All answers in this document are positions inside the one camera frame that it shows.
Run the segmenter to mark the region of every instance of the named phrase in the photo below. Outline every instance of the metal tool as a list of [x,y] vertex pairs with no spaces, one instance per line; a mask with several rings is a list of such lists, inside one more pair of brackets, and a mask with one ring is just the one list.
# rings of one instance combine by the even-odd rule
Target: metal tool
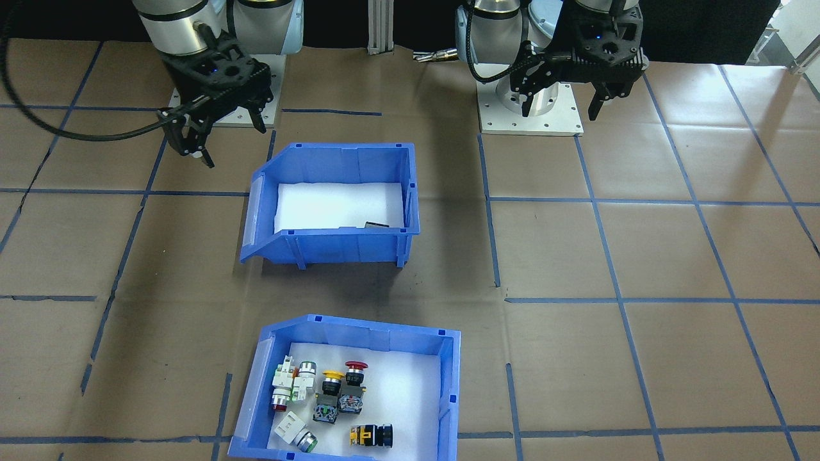
[[456,61],[458,59],[458,50],[456,48],[447,48],[437,52],[415,52],[412,58],[417,62]]

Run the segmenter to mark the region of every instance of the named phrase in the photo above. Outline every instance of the bin label slot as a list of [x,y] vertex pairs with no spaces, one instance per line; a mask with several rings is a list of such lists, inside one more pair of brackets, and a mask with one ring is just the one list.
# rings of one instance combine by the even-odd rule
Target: bin label slot
[[259,176],[251,184],[251,194],[248,198],[248,215],[245,217],[245,232],[242,235],[242,246],[256,243],[256,225],[259,220],[259,197],[262,195],[264,176]]
[[242,408],[239,417],[236,418],[236,430],[234,436],[242,440],[247,440],[251,431],[251,422],[257,412],[257,399],[259,389],[262,384],[266,384],[265,368],[271,359],[271,349],[273,348],[273,338],[259,341],[256,353],[253,355],[253,365],[248,375],[248,387],[245,389],[245,396],[242,398]]

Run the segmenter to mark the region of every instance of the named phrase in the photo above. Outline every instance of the blue plastic bin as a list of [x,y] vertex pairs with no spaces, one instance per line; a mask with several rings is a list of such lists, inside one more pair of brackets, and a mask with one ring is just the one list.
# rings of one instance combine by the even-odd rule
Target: blue plastic bin
[[435,461],[456,461],[461,332],[314,314],[262,328],[236,430],[230,439],[229,456],[294,461],[373,461],[370,456],[341,457],[302,453],[295,447],[292,451],[267,448],[274,419],[270,406],[271,381],[279,363],[277,360],[290,351],[294,342],[438,355],[441,391],[435,404],[439,411],[439,435],[438,440],[430,443],[438,444]]
[[[279,184],[402,185],[404,227],[280,230],[274,233]],[[395,262],[410,258],[421,231],[413,144],[290,144],[253,173],[239,260],[262,256],[272,262]]]

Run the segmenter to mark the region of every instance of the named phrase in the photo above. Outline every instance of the black curtain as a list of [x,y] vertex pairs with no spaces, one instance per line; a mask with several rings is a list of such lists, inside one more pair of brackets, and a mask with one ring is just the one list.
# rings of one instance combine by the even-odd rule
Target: black curtain
[[[434,51],[455,44],[462,0],[395,0],[394,41]],[[0,2],[5,20],[9,1]],[[644,49],[650,60],[743,64],[779,0],[641,0]],[[148,41],[129,0],[26,0],[16,37]],[[367,2],[305,1],[307,46],[367,46]]]

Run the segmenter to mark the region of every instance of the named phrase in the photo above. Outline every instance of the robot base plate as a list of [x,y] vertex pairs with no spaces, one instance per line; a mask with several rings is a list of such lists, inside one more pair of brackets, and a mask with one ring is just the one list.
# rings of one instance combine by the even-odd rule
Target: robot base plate
[[[506,68],[503,64],[476,64],[476,71],[480,75],[494,75]],[[496,85],[497,82],[476,82],[482,133],[536,136],[575,136],[584,133],[581,115],[569,84],[557,84],[558,96],[552,110],[542,116],[529,117],[510,112],[496,96]]]
[[[271,92],[273,93],[273,100],[270,101],[265,109],[262,111],[262,119],[265,121],[267,128],[276,127],[276,114],[279,112],[279,100],[282,93],[282,80],[285,78],[285,59],[286,56],[279,54],[254,54],[252,55],[257,61],[264,62],[271,67]],[[171,94],[171,101],[168,107],[176,107],[180,105],[180,94],[176,89]],[[248,116],[248,109],[238,107],[235,111],[219,119],[217,126],[233,126],[233,127],[248,127],[253,128],[250,116]]]

